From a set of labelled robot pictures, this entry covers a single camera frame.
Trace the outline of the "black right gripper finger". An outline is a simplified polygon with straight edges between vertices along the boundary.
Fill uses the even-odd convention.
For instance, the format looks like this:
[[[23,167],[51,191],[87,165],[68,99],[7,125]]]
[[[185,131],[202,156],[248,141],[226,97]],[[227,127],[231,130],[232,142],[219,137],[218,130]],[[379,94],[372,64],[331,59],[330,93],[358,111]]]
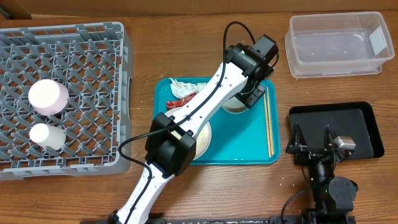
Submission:
[[[326,125],[324,128],[324,148],[327,151],[335,151],[336,144],[334,142],[337,135],[335,134],[334,130],[330,127],[330,125]]]
[[[298,123],[293,125],[290,140],[285,152],[288,154],[299,154],[308,150],[307,142]]]

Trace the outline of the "wooden chopstick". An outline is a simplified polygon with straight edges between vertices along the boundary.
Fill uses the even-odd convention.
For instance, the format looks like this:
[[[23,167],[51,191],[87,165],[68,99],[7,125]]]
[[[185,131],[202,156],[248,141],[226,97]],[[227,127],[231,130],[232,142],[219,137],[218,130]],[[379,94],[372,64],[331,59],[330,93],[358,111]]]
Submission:
[[[267,122],[268,122],[268,131],[269,131],[269,151],[270,157],[274,155],[274,144],[273,144],[273,133],[272,133],[272,121],[271,121],[271,104],[269,98],[269,89],[266,87],[266,106],[267,106]]]
[[[270,135],[269,135],[269,120],[268,120],[266,94],[264,94],[263,100],[264,100],[264,114],[265,114],[265,122],[266,122],[267,151],[268,151],[269,158],[271,158],[272,153],[271,153],[271,142],[270,142]]]

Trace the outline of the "grey bowl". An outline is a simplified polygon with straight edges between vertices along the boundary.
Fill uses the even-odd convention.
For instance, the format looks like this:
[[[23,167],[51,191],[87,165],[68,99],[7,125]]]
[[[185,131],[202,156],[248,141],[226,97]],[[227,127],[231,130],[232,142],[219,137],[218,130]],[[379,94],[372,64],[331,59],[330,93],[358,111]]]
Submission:
[[[243,113],[248,110],[248,107],[239,101],[235,96],[227,100],[222,105],[222,108],[230,113]]]

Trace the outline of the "pink bowl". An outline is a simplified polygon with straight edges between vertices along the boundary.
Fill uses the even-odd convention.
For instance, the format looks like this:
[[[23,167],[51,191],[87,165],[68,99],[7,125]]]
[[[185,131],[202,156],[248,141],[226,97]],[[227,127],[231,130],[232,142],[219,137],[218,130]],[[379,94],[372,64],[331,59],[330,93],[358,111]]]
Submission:
[[[54,115],[63,111],[68,99],[68,89],[61,83],[51,79],[37,81],[28,92],[30,105],[38,114],[44,116]]]

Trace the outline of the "cream white cup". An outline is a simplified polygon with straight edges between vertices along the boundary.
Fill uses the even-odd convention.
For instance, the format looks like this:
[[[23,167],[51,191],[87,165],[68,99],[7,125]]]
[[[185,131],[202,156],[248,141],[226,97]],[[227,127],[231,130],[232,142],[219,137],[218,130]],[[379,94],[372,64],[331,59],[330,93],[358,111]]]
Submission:
[[[51,147],[54,150],[60,149],[66,141],[66,134],[61,128],[38,123],[29,131],[30,139],[40,147]]]

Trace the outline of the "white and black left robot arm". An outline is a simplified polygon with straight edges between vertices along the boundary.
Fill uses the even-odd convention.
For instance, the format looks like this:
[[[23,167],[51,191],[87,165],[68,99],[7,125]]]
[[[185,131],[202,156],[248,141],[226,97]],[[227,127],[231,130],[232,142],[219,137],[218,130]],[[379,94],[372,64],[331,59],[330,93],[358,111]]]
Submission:
[[[272,72],[270,61],[279,56],[274,40],[263,35],[253,46],[224,48],[223,62],[211,80],[170,116],[159,113],[147,139],[144,170],[129,200],[109,217],[108,223],[145,223],[166,183],[194,160],[197,137],[205,124],[230,99],[252,108],[266,89],[261,85]]]

